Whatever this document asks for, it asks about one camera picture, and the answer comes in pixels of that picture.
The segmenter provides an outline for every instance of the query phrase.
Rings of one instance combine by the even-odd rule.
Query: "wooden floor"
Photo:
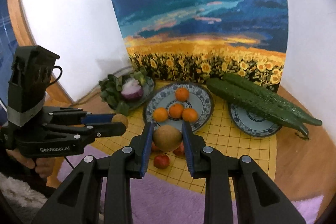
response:
[[[282,87],[278,94],[302,106]],[[52,99],[46,104],[67,106]],[[112,112],[106,103],[101,102],[98,95],[76,107],[92,113]],[[336,193],[336,147],[322,127],[309,125],[307,127],[310,131],[311,140],[309,141],[297,137],[295,130],[290,128],[282,128],[277,133],[275,183],[290,200],[307,199],[323,194],[320,215]],[[61,161],[62,159],[58,159],[55,171],[59,168]]]

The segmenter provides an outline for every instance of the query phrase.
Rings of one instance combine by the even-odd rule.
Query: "yellow grid mat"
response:
[[[169,82],[157,81],[156,89]],[[223,99],[212,94],[215,103],[214,112],[207,124],[203,126],[197,135],[204,138],[208,146],[221,151],[224,155],[239,158],[242,155],[250,155],[256,163],[274,180],[277,159],[276,135],[267,138],[255,138],[240,131],[229,116],[227,103]],[[132,111],[128,116],[129,126],[127,131],[118,137],[99,138],[92,144],[106,154],[112,155],[120,148],[129,145],[132,137],[142,133],[144,122],[142,119],[143,106]],[[193,179],[188,172],[185,157],[177,157],[173,152],[167,153],[170,165],[166,169],[154,167],[153,159],[159,153],[151,153],[148,165],[148,173],[180,187],[205,193],[205,179]],[[231,195],[234,198],[233,183],[230,178]]]

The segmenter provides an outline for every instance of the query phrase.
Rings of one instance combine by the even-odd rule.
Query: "leafy green vegetable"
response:
[[[116,78],[115,80],[115,88],[117,91],[123,90],[123,78],[120,76],[119,78]]]
[[[127,116],[130,106],[123,100],[120,93],[123,89],[123,84],[125,84],[127,79],[134,78],[143,86],[146,83],[146,75],[147,72],[144,68],[141,68],[140,71],[120,77],[107,75],[106,79],[99,81],[102,101],[107,102],[116,112]]]
[[[112,95],[106,98],[106,102],[112,107],[115,107],[117,105],[117,101],[114,99]]]
[[[143,75],[142,72],[137,71],[137,72],[133,73],[132,76],[134,77],[134,79],[139,81],[141,86],[143,86],[146,83],[145,75]]]
[[[120,114],[123,114],[125,116],[128,116],[128,111],[129,111],[129,105],[124,102],[124,101],[120,101],[118,103],[117,109],[116,111]]]
[[[100,97],[102,97],[103,99],[106,99],[109,96],[109,94],[107,93],[106,90],[103,90],[102,92],[100,92]]]

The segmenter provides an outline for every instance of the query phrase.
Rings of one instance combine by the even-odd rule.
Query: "ceramic plate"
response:
[[[175,98],[175,91],[178,88],[186,88],[189,91],[189,99],[186,102],[179,102]],[[190,82],[176,82],[164,86],[159,89],[148,104],[143,108],[143,120],[146,122],[154,122],[154,130],[159,126],[171,125],[181,131],[182,118],[174,119],[168,117],[164,122],[157,123],[153,120],[152,114],[158,107],[169,108],[176,102],[184,105],[184,108],[191,107],[198,113],[198,120],[191,123],[193,132],[199,130],[211,117],[213,112],[213,99],[211,94],[201,85]]]
[[[129,105],[129,110],[136,109],[137,107],[141,106],[145,101],[149,99],[154,91],[155,83],[154,80],[148,76],[146,76],[146,83],[143,85],[143,96],[135,102],[128,101],[127,104]]]
[[[234,104],[229,104],[228,107],[234,123],[250,136],[261,138],[269,137],[282,127]]]

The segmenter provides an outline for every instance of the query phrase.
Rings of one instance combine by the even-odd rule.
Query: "orange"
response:
[[[189,91],[186,88],[178,88],[175,91],[175,97],[180,102],[185,102],[189,98]]]
[[[183,110],[184,110],[184,106],[183,105],[181,105],[179,103],[173,104],[169,108],[169,115],[172,118],[179,119],[179,118],[182,117]]]
[[[153,112],[153,119],[156,122],[164,122],[168,118],[168,111],[164,107],[158,107]]]
[[[198,113],[193,108],[186,108],[183,110],[182,118],[186,122],[196,122],[198,120]]]

